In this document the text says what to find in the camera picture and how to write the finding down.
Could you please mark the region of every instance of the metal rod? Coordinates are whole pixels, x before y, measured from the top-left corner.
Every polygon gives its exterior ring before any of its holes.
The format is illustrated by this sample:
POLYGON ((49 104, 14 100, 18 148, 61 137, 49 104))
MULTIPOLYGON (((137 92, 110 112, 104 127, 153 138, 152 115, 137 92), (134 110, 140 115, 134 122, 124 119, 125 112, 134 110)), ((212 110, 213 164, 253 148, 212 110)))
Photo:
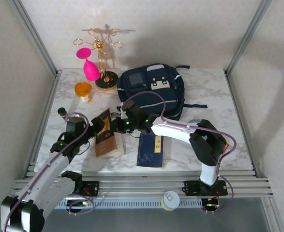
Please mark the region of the metal rod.
POLYGON ((239 59, 243 55, 245 48, 247 47, 249 41, 254 35, 254 32, 256 31, 260 21, 262 20, 265 12, 267 11, 269 5, 271 4, 272 0, 262 0, 260 2, 260 5, 258 9, 256 10, 243 38, 241 39, 241 42, 239 43, 230 63, 228 64, 226 68, 226 75, 227 77, 230 76, 232 71, 234 70, 236 64, 238 63, 239 59))
POLYGON ((246 133, 247 130, 245 129, 245 123, 244 123, 244 120, 242 120, 242 117, 241 117, 241 114, 240 114, 241 107, 239 106, 239 104, 237 103, 238 101, 235 98, 236 93, 233 90, 233 88, 231 87, 231 83, 230 83, 229 78, 227 78, 226 80, 227 80, 227 83, 228 83, 229 90, 231 92, 232 102, 234 104, 234 108, 235 108, 235 111, 236 111, 237 116, 238 116, 238 120, 239 120, 241 131, 242 131, 242 134, 243 134, 243 137, 244 137, 245 145, 246 145, 246 148, 248 150, 248 154, 249 154, 250 160, 252 162, 252 165, 254 167, 254 172, 255 172, 257 177, 264 177, 262 171, 260 170, 259 165, 256 165, 256 164, 258 164, 259 161, 256 160, 253 157, 253 153, 250 149, 249 142, 248 142, 249 140, 248 140, 248 136, 247 136, 247 133, 246 133))
POLYGON ((18 15, 19 19, 21 20, 21 23, 26 29, 30 39, 32 40, 34 46, 38 50, 43 61, 47 65, 47 68, 53 74, 53 76, 56 77, 58 73, 57 68, 54 62, 52 61, 47 49, 45 48, 21 0, 9 0, 9 2, 12 8, 14 9, 14 11, 16 12, 16 14, 18 15))
POLYGON ((31 167, 31 163, 36 161, 37 155, 39 153, 40 150, 40 146, 41 146, 41 142, 43 139, 43 135, 44 135, 44 131, 45 131, 45 127, 48 121, 48 116, 49 116, 49 112, 52 106, 52 102, 56 93, 56 89, 58 86, 58 82, 59 82, 59 78, 60 78, 61 72, 58 73, 57 78, 55 78, 53 80, 53 83, 51 85, 51 88, 49 90, 49 95, 46 99, 46 102, 44 103, 44 110, 40 116, 40 120, 38 123, 38 126, 35 130, 35 138, 32 140, 32 144, 30 146, 30 150, 27 156, 27 160, 25 162, 25 165, 23 167, 23 173, 24 176, 23 178, 25 178, 27 176, 29 167, 31 167))
POLYGON ((281 217, 279 214, 275 214, 270 198, 268 197, 261 198, 261 202, 269 224, 270 231, 284 232, 284 228, 280 227, 280 223, 278 223, 278 220, 281 221, 281 217))

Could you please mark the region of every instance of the orange cup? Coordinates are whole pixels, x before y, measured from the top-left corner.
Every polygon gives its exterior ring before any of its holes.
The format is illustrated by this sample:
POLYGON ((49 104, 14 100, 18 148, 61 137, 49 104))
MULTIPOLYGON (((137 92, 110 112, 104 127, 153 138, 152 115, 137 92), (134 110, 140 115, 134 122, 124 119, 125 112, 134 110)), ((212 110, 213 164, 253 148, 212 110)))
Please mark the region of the orange cup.
POLYGON ((92 86, 86 82, 80 82, 75 85, 75 93, 83 102, 90 102, 92 99, 92 86))

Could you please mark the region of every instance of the book cover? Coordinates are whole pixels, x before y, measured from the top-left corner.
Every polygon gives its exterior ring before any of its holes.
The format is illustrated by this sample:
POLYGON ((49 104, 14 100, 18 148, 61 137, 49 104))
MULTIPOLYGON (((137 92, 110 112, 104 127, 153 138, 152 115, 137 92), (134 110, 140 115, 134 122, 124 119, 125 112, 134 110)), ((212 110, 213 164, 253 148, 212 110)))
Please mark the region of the book cover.
POLYGON ((140 134, 136 165, 139 167, 162 168, 163 137, 140 134))
POLYGON ((115 134, 110 130, 111 113, 109 109, 99 115, 104 122, 103 129, 95 135, 95 155, 101 156, 117 149, 115 134))

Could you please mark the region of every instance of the marble surface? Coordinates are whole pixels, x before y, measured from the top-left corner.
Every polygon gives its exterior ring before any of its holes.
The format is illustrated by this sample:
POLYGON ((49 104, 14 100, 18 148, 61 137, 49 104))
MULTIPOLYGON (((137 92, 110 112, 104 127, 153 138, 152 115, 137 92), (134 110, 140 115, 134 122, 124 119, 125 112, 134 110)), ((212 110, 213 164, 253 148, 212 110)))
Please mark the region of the marble surface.
MULTIPOLYGON (((125 69, 111 69, 119 76, 125 69)), ((234 136, 238 142, 236 150, 223 159, 221 170, 252 170, 251 160, 244 142, 231 94, 221 69, 178 69, 185 82, 185 103, 207 104, 208 109, 184 108, 180 121, 188 122, 192 119, 207 119, 219 131, 224 131, 234 136)), ((96 89, 95 84, 93 99, 84 103, 75 95, 74 86, 86 79, 82 69, 64 69, 62 71, 54 102, 48 118, 45 134, 35 165, 35 171, 47 159, 49 150, 58 136, 65 131, 66 123, 58 115, 57 109, 64 107, 69 113, 80 112, 89 120, 99 115, 106 108, 111 112, 116 111, 120 104, 116 89, 104 92, 96 89)), ((191 146, 185 142, 164 138, 164 167, 161 169, 136 166, 137 148, 139 139, 128 134, 121 135, 125 155, 117 157, 97 158, 94 152, 94 139, 90 141, 90 148, 84 154, 75 156, 67 170, 75 172, 89 171, 199 171, 201 163, 197 159, 191 146)))

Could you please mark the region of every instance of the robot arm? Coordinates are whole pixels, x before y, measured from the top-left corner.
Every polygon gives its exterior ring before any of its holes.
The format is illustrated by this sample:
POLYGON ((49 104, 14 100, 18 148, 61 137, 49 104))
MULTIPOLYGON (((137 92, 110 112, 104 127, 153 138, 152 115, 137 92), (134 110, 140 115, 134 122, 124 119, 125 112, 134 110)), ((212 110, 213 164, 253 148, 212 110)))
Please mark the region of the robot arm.
POLYGON ((196 123, 182 123, 160 117, 156 114, 145 114, 134 101, 128 101, 122 107, 128 119, 122 119, 115 131, 120 132, 139 130, 142 134, 154 134, 182 140, 190 144, 202 162, 200 181, 212 186, 217 176, 217 163, 226 145, 224 137, 207 120, 202 119, 196 123))
MULTIPOLYGON (((223 152, 226 141, 221 135, 211 132, 216 129, 210 122, 201 120, 197 123, 181 123, 163 119, 156 114, 147 115, 133 101, 125 103, 122 109, 128 118, 117 117, 111 122, 111 130, 119 133, 139 130, 142 134, 168 136, 191 144, 202 162, 201 182, 210 188, 214 185, 217 180, 218 158, 223 152), (206 131, 197 129, 201 127, 206 128, 206 131)), ((80 191, 81 174, 66 171, 61 178, 59 175, 78 154, 80 146, 87 143, 104 127, 104 122, 100 118, 94 118, 92 123, 93 125, 84 132, 86 123, 83 118, 69 118, 66 132, 62 133, 58 141, 53 144, 49 158, 29 184, 16 196, 7 196, 3 200, 1 204, 3 231, 6 219, 9 219, 7 232, 42 231, 45 218, 57 204, 72 192, 80 191)))

